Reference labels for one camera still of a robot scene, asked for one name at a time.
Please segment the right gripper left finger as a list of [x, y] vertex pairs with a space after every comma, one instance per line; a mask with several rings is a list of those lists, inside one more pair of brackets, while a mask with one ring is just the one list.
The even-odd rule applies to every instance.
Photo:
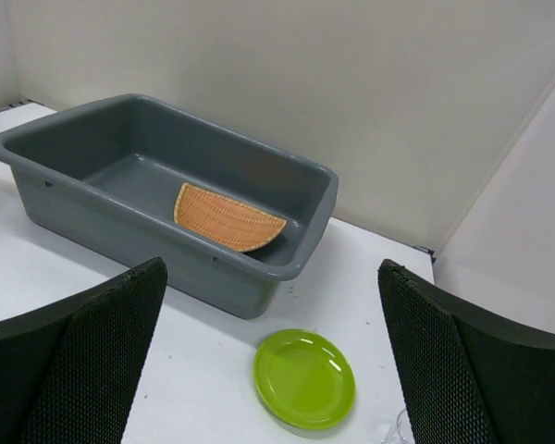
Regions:
[[0, 443], [118, 443], [167, 287], [153, 258], [0, 321]]

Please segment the orange woven triangular basket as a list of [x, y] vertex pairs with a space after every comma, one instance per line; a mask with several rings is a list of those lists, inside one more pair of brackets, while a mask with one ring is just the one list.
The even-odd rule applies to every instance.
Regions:
[[190, 183], [183, 183], [174, 205], [174, 222], [239, 253], [265, 247], [287, 221], [256, 207]]

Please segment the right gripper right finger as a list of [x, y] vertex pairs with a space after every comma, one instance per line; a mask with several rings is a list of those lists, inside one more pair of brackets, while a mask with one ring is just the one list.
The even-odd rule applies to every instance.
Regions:
[[555, 443], [555, 334], [386, 259], [378, 288], [418, 443]]

